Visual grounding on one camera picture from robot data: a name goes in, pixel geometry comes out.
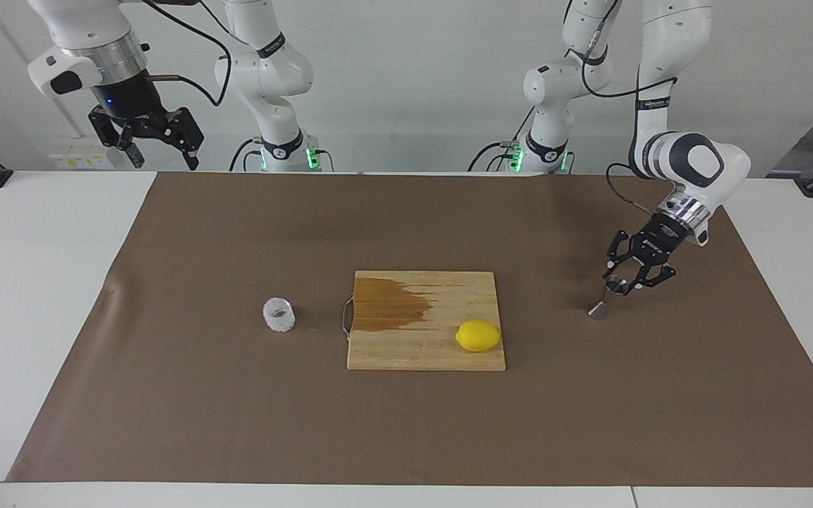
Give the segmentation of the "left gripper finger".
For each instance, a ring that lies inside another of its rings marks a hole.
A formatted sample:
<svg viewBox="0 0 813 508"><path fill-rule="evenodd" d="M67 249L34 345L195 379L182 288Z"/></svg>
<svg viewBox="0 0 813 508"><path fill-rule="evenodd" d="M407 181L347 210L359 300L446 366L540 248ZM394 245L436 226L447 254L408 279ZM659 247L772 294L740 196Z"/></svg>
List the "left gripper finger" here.
<svg viewBox="0 0 813 508"><path fill-rule="evenodd" d="M635 235L630 235L628 232L623 231L623 229L616 232L616 235L614 235L608 247L606 272L601 276L602 279L607 279L609 276L612 276L620 266L632 262L635 259L635 240Z"/></svg>
<svg viewBox="0 0 813 508"><path fill-rule="evenodd" d="M661 285L675 276L674 267L669 265L669 258L632 258L638 265L632 281L629 282L628 293Z"/></svg>

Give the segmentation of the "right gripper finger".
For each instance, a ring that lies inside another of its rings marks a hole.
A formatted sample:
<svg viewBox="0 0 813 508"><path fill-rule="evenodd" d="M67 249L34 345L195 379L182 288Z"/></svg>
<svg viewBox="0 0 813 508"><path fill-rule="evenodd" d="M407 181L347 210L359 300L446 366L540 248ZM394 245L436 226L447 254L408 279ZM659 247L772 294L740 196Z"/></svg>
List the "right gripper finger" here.
<svg viewBox="0 0 813 508"><path fill-rule="evenodd" d="M205 139L200 126L187 107L152 113L150 128L155 138L181 152L188 170L199 167L198 153Z"/></svg>
<svg viewBox="0 0 813 508"><path fill-rule="evenodd" d="M133 142L133 129L126 122L116 125L115 119L107 115L104 109L91 109L88 120L103 147L116 148L124 154L135 169L141 169L145 163L144 155Z"/></svg>

